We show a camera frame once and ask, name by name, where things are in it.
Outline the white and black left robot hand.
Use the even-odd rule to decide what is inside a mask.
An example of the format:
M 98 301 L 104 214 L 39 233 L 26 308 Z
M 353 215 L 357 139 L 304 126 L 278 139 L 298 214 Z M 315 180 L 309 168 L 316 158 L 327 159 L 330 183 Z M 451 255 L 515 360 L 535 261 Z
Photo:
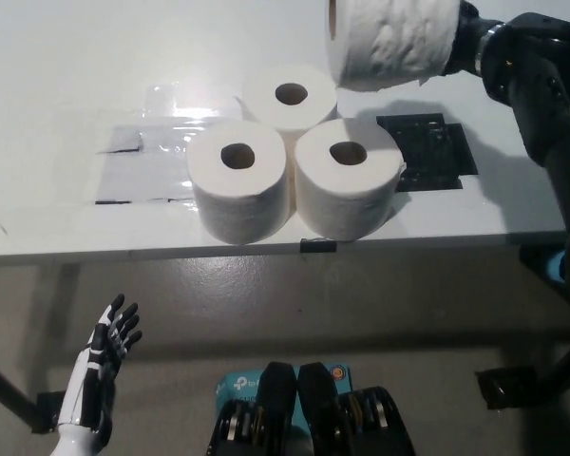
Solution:
M 70 375 L 58 424 L 98 433 L 108 421 L 115 397 L 115 380 L 123 361 L 143 333 L 136 303 L 124 306 L 118 294 L 105 308 Z

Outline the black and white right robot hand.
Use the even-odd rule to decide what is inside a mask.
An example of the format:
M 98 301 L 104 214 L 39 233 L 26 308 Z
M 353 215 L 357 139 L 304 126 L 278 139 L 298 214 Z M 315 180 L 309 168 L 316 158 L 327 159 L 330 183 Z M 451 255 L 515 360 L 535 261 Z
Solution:
M 475 59 L 480 41 L 496 24 L 497 21 L 482 18 L 478 9 L 471 3 L 461 1 L 452 49 L 442 75 L 465 71 L 477 76 Z

